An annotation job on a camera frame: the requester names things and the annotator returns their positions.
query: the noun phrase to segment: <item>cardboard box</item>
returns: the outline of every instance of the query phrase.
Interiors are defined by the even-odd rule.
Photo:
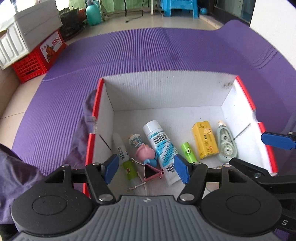
[[[215,136],[208,121],[195,123],[192,132],[200,159],[219,153]]]
[[[271,171],[267,149],[261,141],[262,133],[235,75],[205,71],[152,71],[105,76],[99,81],[93,116],[96,131],[89,135],[86,165],[104,163],[112,153],[117,153],[112,141],[114,132],[121,136],[128,154],[135,157],[129,136],[140,134],[148,143],[143,126],[157,120],[181,153],[182,143],[194,143],[191,128],[195,122],[207,120],[215,129],[218,121],[222,120],[227,122],[234,136],[251,123],[236,139],[239,158]],[[221,161],[217,155],[212,155],[206,159],[206,164],[214,168],[221,165]],[[122,167],[108,187],[116,197],[128,194],[130,183]],[[168,186],[164,179],[156,179],[145,187],[148,196],[178,197],[184,184],[178,181]]]

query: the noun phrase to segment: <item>barcode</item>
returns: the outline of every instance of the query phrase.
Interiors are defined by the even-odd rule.
[[[162,134],[160,134],[160,135],[158,135],[158,136],[153,137],[153,141],[154,141],[154,143],[155,143],[155,145],[156,145],[156,144],[158,144],[158,143],[164,141],[164,140],[167,139],[167,138],[168,138],[168,137],[166,136],[166,134],[162,133]]]
[[[175,171],[174,164],[173,163],[169,164],[166,169],[168,172],[174,172]]]

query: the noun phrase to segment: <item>yellow box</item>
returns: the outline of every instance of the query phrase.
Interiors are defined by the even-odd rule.
[[[215,136],[208,121],[195,123],[192,132],[200,159],[219,153]]]

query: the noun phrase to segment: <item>pink pig toy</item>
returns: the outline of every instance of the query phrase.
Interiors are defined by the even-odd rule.
[[[139,162],[149,164],[153,167],[157,166],[157,155],[153,149],[146,144],[141,144],[136,151],[136,157]]]

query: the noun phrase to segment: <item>green battery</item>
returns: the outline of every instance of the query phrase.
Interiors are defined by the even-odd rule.
[[[185,154],[185,158],[189,163],[197,162],[196,157],[191,150],[191,147],[188,142],[185,142],[181,145],[181,149]]]

